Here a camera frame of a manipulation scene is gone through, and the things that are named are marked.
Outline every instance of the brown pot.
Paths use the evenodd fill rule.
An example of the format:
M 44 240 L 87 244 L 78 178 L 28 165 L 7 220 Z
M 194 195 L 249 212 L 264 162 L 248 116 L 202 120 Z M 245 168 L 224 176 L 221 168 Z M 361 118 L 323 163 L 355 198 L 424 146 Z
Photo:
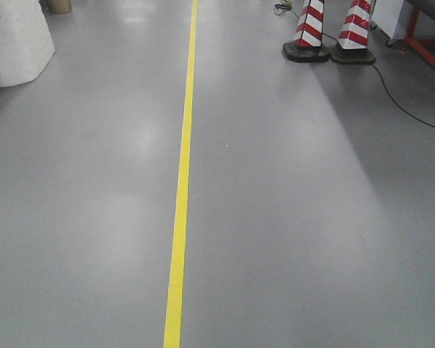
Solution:
M 50 13 L 68 13 L 71 12 L 71 0 L 46 0 L 49 5 Z

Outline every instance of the black cone base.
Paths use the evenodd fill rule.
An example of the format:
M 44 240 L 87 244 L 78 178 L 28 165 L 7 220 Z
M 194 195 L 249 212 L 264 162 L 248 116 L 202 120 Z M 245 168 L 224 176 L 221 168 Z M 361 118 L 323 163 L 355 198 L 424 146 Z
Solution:
M 376 56 L 368 49 L 351 50 L 343 49 L 339 45 L 336 45 L 330 47 L 330 51 L 332 60 L 339 64 L 371 65 L 376 62 Z
M 283 55 L 294 62 L 327 62 L 330 56 L 328 48 L 322 45 L 320 49 L 301 49 L 295 41 L 286 42 L 282 47 Z

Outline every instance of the epoxy floor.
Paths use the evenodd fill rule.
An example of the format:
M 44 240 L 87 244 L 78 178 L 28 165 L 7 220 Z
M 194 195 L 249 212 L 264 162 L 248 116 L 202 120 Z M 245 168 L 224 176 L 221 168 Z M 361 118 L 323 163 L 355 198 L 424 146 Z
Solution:
M 372 67 L 287 62 L 272 6 L 199 3 L 182 347 L 434 348 L 435 130 Z M 0 348 L 162 346 L 190 13 L 73 0 L 0 90 Z M 435 72 L 370 41 L 435 124 Z

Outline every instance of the red metal stand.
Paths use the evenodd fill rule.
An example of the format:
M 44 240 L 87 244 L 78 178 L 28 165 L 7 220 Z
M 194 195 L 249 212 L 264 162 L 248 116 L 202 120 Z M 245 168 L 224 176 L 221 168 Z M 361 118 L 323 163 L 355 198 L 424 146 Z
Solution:
M 414 7 L 411 21 L 407 27 L 405 48 L 413 47 L 430 65 L 435 68 L 435 56 L 423 46 L 435 46 L 435 40 L 418 40 L 413 36 L 420 13 L 421 11 L 417 7 Z

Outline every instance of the white cabinet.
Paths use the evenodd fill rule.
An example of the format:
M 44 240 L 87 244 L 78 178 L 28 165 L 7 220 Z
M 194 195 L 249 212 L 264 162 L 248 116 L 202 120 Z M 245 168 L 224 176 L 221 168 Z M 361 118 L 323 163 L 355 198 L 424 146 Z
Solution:
M 413 7 L 404 0 L 378 0 L 374 9 L 374 22 L 390 37 L 403 39 Z M 435 36 L 434 21 L 420 14 L 416 36 Z

